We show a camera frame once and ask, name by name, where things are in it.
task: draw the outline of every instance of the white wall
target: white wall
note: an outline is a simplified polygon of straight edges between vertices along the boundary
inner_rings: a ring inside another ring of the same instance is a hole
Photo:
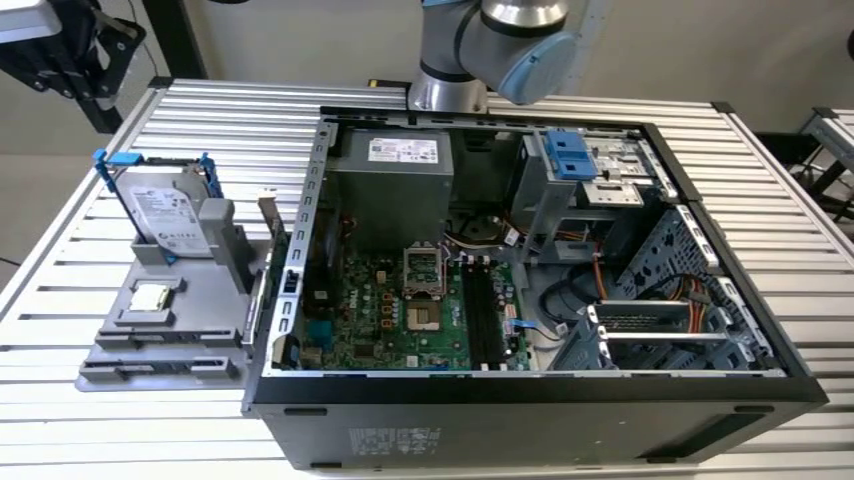
[[[210,78],[335,85],[413,78],[417,0],[185,2]],[[581,94],[727,100],[760,129],[795,128],[814,105],[854,107],[854,62],[844,52],[854,0],[612,2]],[[101,4],[129,18],[124,0]],[[148,43],[165,72],[153,34]],[[140,50],[118,100],[124,113],[152,75]],[[0,153],[86,154],[108,141],[73,102],[4,74],[0,105]]]
[[[766,130],[854,107],[854,1],[613,1],[581,95],[726,100]]]
[[[160,48],[145,17],[141,1],[133,0],[138,22],[149,32],[150,53],[160,74],[168,75]],[[130,19],[125,0],[101,2],[104,11],[118,18]],[[140,46],[121,87],[118,111],[126,115],[153,76],[150,60]],[[109,142],[109,135],[94,133],[76,102],[56,92],[30,90],[4,72],[0,72],[0,154],[89,154]]]
[[[188,0],[214,78],[365,85],[408,81],[417,71],[416,0]]]

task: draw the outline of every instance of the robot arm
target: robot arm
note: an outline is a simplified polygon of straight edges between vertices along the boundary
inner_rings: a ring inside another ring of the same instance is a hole
[[[568,0],[423,0],[413,110],[481,112],[485,87],[536,102],[568,76],[575,39],[563,31]]]
[[[76,100],[100,133],[121,125],[114,97],[144,39],[145,30],[104,14],[97,0],[4,0],[0,6],[0,70],[33,90]]]

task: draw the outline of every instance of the power supply label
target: power supply label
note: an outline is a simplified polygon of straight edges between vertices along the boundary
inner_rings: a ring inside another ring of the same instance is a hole
[[[432,455],[439,447],[440,428],[351,428],[353,455]]]
[[[189,197],[173,188],[130,187],[130,195],[157,244],[177,256],[209,255]]]
[[[368,161],[439,163],[439,142],[405,138],[375,138],[369,143]]]

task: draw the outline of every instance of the slatted metal table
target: slatted metal table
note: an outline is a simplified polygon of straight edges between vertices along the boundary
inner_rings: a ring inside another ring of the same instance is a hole
[[[820,195],[846,170],[854,172],[854,110],[815,108],[815,115],[803,127],[836,159],[812,186],[810,193]]]
[[[262,237],[254,193],[275,188],[283,218],[292,220],[319,106],[404,104],[397,89],[176,81],[146,92],[108,151],[209,152],[236,220],[249,236]],[[738,116],[708,103],[576,97],[528,107],[495,97],[489,109],[657,125],[830,404],[700,465],[421,469],[337,472],[335,478],[854,478],[854,246]],[[291,467],[264,424],[240,416],[241,391],[73,388],[129,269],[132,233],[89,173],[0,295],[0,477],[280,478]]]

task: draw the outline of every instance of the motherboard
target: motherboard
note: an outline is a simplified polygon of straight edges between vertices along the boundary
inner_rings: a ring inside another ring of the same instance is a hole
[[[304,368],[528,370],[508,265],[443,257],[420,245],[347,255],[336,308],[308,323]]]

